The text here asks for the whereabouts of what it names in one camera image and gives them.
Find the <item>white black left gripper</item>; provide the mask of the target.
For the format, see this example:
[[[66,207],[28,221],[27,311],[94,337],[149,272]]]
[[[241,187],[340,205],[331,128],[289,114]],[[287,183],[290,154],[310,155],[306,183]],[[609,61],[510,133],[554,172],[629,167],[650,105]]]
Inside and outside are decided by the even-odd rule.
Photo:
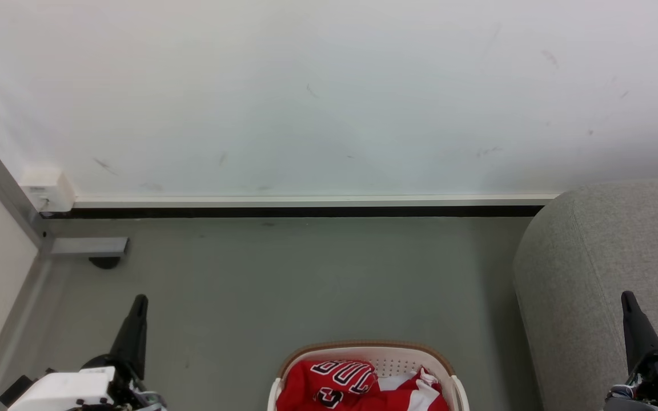
[[[164,410],[165,399],[143,384],[149,300],[135,297],[110,354],[77,372],[48,369],[39,379],[19,377],[0,395],[8,410]]]

